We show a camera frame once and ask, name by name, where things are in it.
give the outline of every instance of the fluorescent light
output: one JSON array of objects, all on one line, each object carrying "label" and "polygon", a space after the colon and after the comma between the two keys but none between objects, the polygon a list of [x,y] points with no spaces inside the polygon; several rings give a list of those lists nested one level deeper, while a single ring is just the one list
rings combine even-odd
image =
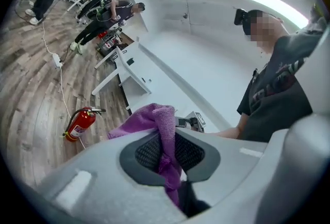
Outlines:
[{"label": "fluorescent light", "polygon": [[260,4],[263,4],[271,9],[274,9],[278,13],[285,16],[287,19],[292,21],[297,27],[303,28],[307,26],[308,19],[305,18],[301,13],[295,10],[293,7],[284,3],[281,0],[253,0]]}]

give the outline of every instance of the power cord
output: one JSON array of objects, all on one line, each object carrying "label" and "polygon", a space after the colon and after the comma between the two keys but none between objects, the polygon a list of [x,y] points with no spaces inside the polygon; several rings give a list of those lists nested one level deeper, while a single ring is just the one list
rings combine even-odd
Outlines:
[{"label": "power cord", "polygon": [[[45,34],[46,34],[46,31],[45,31],[45,27],[44,27],[44,23],[43,23],[43,22],[42,22],[42,29],[43,29],[43,36],[42,36],[42,39],[43,39],[43,41],[44,41],[44,43],[45,43],[45,46],[46,46],[47,51],[48,51],[50,54],[52,54],[52,55],[56,54],[56,53],[52,53],[52,52],[48,49],[47,42],[46,42],[46,40],[45,40]],[[65,102],[65,98],[64,98],[64,91],[63,91],[63,78],[62,78],[62,67],[60,67],[60,77],[61,77],[61,91],[62,91],[62,96],[63,96],[63,102],[64,102],[65,108],[66,108],[66,110],[67,110],[67,112],[68,112],[68,115],[69,115],[69,117],[71,118],[71,115],[70,115],[70,112],[69,112],[69,109],[68,109],[67,103]],[[83,147],[84,149],[86,149],[86,147],[85,147],[85,145],[83,144],[83,142],[82,142],[82,140],[81,140],[80,137],[79,137],[79,140],[80,140],[80,143],[81,143],[82,147]]]}]

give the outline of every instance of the wood laminate flooring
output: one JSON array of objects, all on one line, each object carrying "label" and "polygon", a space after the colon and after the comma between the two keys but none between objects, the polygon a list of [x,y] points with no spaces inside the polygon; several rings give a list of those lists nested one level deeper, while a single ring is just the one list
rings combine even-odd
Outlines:
[{"label": "wood laminate flooring", "polygon": [[[77,26],[76,9],[65,13],[70,3],[56,2],[44,20],[45,40],[49,50],[63,58],[85,26]],[[29,19],[26,8],[28,2],[22,1],[17,11]],[[55,68],[42,36],[42,25],[32,26],[19,18],[13,7],[8,10],[0,33],[0,148],[12,172],[31,187],[83,150],[79,141],[72,143],[61,137],[69,116],[62,99],[60,70]],[[62,67],[70,114],[84,106],[107,110],[82,138],[86,147],[106,140],[107,132],[129,116],[116,78],[98,95],[91,95],[114,70],[108,63],[94,69],[102,59],[95,50],[97,42],[96,38],[88,43],[83,55],[69,49]]]}]

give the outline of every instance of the white desk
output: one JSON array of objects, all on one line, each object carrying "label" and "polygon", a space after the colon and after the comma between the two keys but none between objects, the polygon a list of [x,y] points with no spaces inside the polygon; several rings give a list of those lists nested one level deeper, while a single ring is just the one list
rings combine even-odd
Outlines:
[{"label": "white desk", "polygon": [[[110,73],[93,91],[92,91],[92,95],[96,95],[108,82],[110,82],[117,74],[119,74],[120,70],[125,70],[128,74],[129,77],[131,77],[139,86],[141,86],[144,91],[147,94],[151,94],[150,89],[148,88],[148,86],[131,70],[131,68],[129,67],[129,65],[127,64],[126,60],[124,59],[123,53],[122,51],[116,47],[112,52],[110,52],[107,56],[105,56],[94,68],[97,69],[98,67],[100,67],[101,64],[103,64],[110,56],[112,56],[114,53],[117,53],[118,58],[120,59],[121,63],[122,63],[122,67],[121,69],[119,67],[117,67],[117,69],[115,69],[112,73]],[[128,79],[126,78],[124,81],[122,81],[119,86],[122,86],[123,83]]]}]

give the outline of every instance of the red fire extinguisher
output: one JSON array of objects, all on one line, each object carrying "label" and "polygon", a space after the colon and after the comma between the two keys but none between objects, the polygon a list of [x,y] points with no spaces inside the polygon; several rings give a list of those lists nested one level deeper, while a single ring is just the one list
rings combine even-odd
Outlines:
[{"label": "red fire extinguisher", "polygon": [[63,136],[69,141],[76,141],[96,120],[96,114],[105,112],[105,109],[84,107],[77,110],[71,117]]}]

